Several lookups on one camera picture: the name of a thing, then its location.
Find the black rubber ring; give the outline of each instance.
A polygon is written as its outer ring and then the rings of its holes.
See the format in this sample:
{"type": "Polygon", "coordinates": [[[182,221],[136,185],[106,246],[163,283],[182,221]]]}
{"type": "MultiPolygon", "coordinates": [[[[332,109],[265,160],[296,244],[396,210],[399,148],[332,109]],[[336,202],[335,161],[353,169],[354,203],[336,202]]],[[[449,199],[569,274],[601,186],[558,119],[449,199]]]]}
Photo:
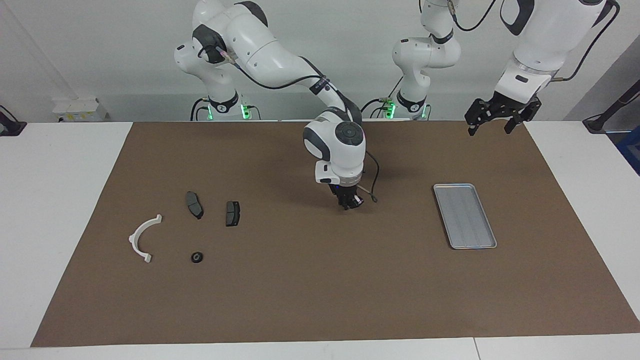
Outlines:
{"type": "Polygon", "coordinates": [[[194,252],[191,254],[191,262],[197,264],[202,261],[203,255],[201,252],[194,252]]]}

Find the brown mat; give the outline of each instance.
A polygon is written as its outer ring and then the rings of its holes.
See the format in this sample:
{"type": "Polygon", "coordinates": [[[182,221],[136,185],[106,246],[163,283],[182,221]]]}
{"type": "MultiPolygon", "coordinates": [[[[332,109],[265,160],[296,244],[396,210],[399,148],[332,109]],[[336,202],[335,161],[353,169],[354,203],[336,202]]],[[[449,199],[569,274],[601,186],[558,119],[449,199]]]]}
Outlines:
{"type": "Polygon", "coordinates": [[[380,202],[345,212],[302,123],[137,123],[32,346],[640,332],[526,129],[502,125],[366,124],[380,202]],[[451,182],[475,184],[496,249],[448,246],[431,187],[451,182]],[[147,264],[127,237],[158,213],[147,264]]]}

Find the wire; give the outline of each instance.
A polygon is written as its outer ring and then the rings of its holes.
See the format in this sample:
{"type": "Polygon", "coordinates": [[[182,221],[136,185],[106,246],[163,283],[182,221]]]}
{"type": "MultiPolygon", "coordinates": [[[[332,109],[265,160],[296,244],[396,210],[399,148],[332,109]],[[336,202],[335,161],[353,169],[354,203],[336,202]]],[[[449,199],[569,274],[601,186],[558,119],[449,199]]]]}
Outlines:
{"type": "Polygon", "coordinates": [[[196,102],[193,103],[193,107],[191,108],[191,117],[189,118],[189,121],[193,121],[193,115],[196,115],[196,108],[198,107],[198,104],[206,100],[207,99],[199,98],[196,102]]]}
{"type": "Polygon", "coordinates": [[[378,202],[378,198],[373,195],[373,191],[376,187],[376,182],[378,182],[378,176],[380,175],[380,163],[378,163],[378,160],[373,155],[371,155],[368,150],[366,151],[366,153],[373,160],[373,162],[376,163],[376,176],[373,178],[373,184],[371,184],[371,191],[369,192],[369,195],[371,195],[371,200],[373,200],[373,202],[378,202]]]}
{"type": "Polygon", "coordinates": [[[360,189],[360,190],[364,191],[365,193],[368,193],[369,195],[371,195],[371,192],[369,190],[365,189],[364,186],[362,186],[360,184],[358,184],[357,186],[358,186],[358,189],[360,189]]]}
{"type": "Polygon", "coordinates": [[[198,120],[198,114],[200,113],[200,110],[207,110],[207,111],[209,111],[209,108],[208,108],[208,107],[206,107],[206,106],[202,106],[201,108],[199,108],[199,109],[196,111],[196,121],[199,121],[199,120],[198,120]]]}
{"type": "Polygon", "coordinates": [[[379,108],[373,109],[373,111],[371,112],[371,115],[369,115],[369,119],[373,119],[373,113],[376,112],[377,110],[380,110],[378,112],[378,114],[376,115],[376,119],[380,117],[380,112],[382,112],[382,110],[384,110],[385,107],[384,106],[380,106],[379,108]]]}
{"type": "Polygon", "coordinates": [[[291,86],[291,85],[295,85],[295,84],[299,83],[300,81],[303,81],[303,80],[306,80],[306,79],[322,79],[322,76],[320,76],[320,75],[307,75],[307,76],[303,76],[302,78],[295,79],[294,81],[291,81],[290,83],[287,83],[287,84],[284,84],[284,85],[281,85],[281,86],[267,86],[267,85],[260,84],[256,79],[253,79],[253,78],[251,77],[251,75],[247,74],[247,73],[246,73],[246,71],[244,71],[244,69],[240,67],[240,65],[238,65],[238,64],[234,64],[234,65],[235,65],[235,66],[237,67],[237,69],[238,69],[238,70],[240,70],[240,71],[241,71],[241,72],[242,72],[246,77],[248,77],[248,78],[249,78],[249,80],[253,81],[256,85],[261,86],[261,87],[263,87],[263,88],[265,88],[265,89],[269,89],[269,90],[280,90],[280,89],[284,89],[284,88],[287,88],[287,87],[289,87],[289,86],[291,86]]]}
{"type": "Polygon", "coordinates": [[[611,23],[614,20],[616,20],[616,18],[618,17],[618,14],[620,13],[620,4],[618,4],[618,2],[616,0],[607,0],[607,1],[610,2],[613,6],[615,6],[616,12],[613,13],[613,16],[611,17],[611,19],[609,19],[607,24],[600,30],[600,32],[593,39],[593,41],[591,42],[591,45],[589,45],[589,47],[587,48],[587,51],[582,56],[582,59],[580,60],[580,63],[578,63],[578,66],[575,68],[575,71],[573,71],[573,74],[568,78],[553,78],[553,79],[551,79],[552,83],[558,83],[558,82],[562,82],[562,81],[569,81],[569,80],[573,79],[576,76],[576,74],[578,74],[578,71],[580,71],[580,68],[582,67],[582,64],[584,63],[584,60],[587,59],[587,56],[591,52],[591,48],[593,48],[593,46],[596,44],[596,42],[598,42],[598,39],[600,38],[600,36],[602,36],[602,34],[604,34],[604,32],[607,31],[607,28],[609,28],[609,25],[611,25],[611,23]]]}
{"type": "Polygon", "coordinates": [[[331,83],[328,84],[333,88],[333,91],[338,94],[340,100],[342,100],[342,103],[344,104],[344,111],[351,114],[351,120],[355,122],[362,122],[362,111],[360,111],[358,105],[344,96],[340,90],[333,87],[331,83]]]}
{"type": "Polygon", "coordinates": [[[482,18],[480,18],[480,21],[478,21],[478,23],[477,23],[474,27],[472,27],[472,28],[468,28],[468,29],[463,28],[463,27],[460,25],[460,23],[458,22],[458,16],[456,15],[456,12],[455,12],[455,11],[453,11],[453,12],[452,12],[451,17],[453,18],[453,22],[455,22],[455,23],[456,23],[456,26],[458,27],[458,29],[460,29],[460,30],[462,30],[462,31],[473,31],[473,30],[477,29],[477,28],[478,28],[478,26],[480,26],[480,24],[482,24],[482,23],[483,23],[483,21],[486,19],[486,16],[487,16],[487,15],[489,15],[489,12],[490,12],[490,11],[491,11],[491,9],[493,8],[493,5],[494,5],[494,4],[495,4],[495,0],[493,0],[493,1],[491,2],[491,4],[489,4],[489,7],[488,7],[488,8],[486,9],[486,11],[484,12],[484,15],[482,16],[482,18]]]}
{"type": "Polygon", "coordinates": [[[257,107],[257,106],[255,106],[255,105],[249,105],[249,106],[247,106],[246,108],[247,108],[247,109],[256,109],[256,110],[258,111],[258,119],[259,119],[259,120],[262,120],[262,115],[260,115],[260,109],[258,109],[258,107],[257,107]]]}
{"type": "Polygon", "coordinates": [[[15,117],[15,115],[14,115],[14,114],[12,114],[12,113],[9,111],[9,109],[5,108],[5,107],[4,107],[4,106],[2,106],[2,105],[0,105],[0,108],[1,108],[2,110],[4,110],[7,114],[9,114],[9,115],[10,115],[10,116],[11,116],[11,117],[16,121],[16,122],[18,122],[18,119],[15,117]]]}
{"type": "MultiPolygon", "coordinates": [[[[397,82],[397,83],[396,83],[396,85],[394,86],[393,90],[391,90],[391,92],[389,93],[389,96],[387,96],[387,97],[391,97],[391,95],[393,95],[393,94],[394,94],[394,91],[398,88],[398,85],[400,85],[400,82],[402,81],[402,79],[404,79],[404,75],[402,75],[402,76],[400,77],[400,79],[398,80],[398,82],[397,82]]],[[[376,115],[376,119],[377,119],[377,118],[379,118],[379,117],[380,117],[380,113],[382,112],[382,110],[384,110],[384,108],[378,108],[378,109],[376,109],[376,110],[380,110],[380,111],[378,112],[378,114],[376,115]]]]}
{"type": "Polygon", "coordinates": [[[364,106],[362,106],[362,109],[360,109],[360,112],[363,113],[364,110],[366,108],[368,108],[369,105],[373,104],[374,102],[382,102],[382,101],[380,101],[380,99],[373,99],[373,100],[369,101],[368,103],[366,103],[364,106]]]}

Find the black stand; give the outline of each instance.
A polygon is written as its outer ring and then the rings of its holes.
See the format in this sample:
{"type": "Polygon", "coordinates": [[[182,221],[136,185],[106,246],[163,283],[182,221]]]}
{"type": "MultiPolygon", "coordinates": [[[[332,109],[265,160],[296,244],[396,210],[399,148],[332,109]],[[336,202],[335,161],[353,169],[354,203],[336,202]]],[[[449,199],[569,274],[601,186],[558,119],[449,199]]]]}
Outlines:
{"type": "Polygon", "coordinates": [[[605,132],[602,130],[604,124],[609,120],[613,114],[618,112],[624,105],[627,105],[635,96],[640,92],[640,80],[636,81],[636,83],[627,90],[616,102],[611,105],[607,111],[602,113],[600,117],[595,120],[583,120],[582,123],[587,127],[592,134],[604,134],[605,132]]]}
{"type": "Polygon", "coordinates": [[[6,127],[6,130],[0,133],[0,136],[18,136],[22,132],[26,122],[11,121],[3,112],[0,111],[0,124],[6,127]]]}

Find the tabletop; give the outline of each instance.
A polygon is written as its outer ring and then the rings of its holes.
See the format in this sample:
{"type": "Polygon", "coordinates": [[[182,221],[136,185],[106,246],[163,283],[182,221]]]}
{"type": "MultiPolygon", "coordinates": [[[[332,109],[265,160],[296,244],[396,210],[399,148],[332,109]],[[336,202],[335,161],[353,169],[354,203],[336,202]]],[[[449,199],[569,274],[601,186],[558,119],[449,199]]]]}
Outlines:
{"type": "MultiPolygon", "coordinates": [[[[526,124],[636,316],[640,177],[579,122],[526,124]]],[[[636,359],[640,334],[29,348],[131,123],[30,124],[0,138],[0,357],[97,359],[636,359]]]]}

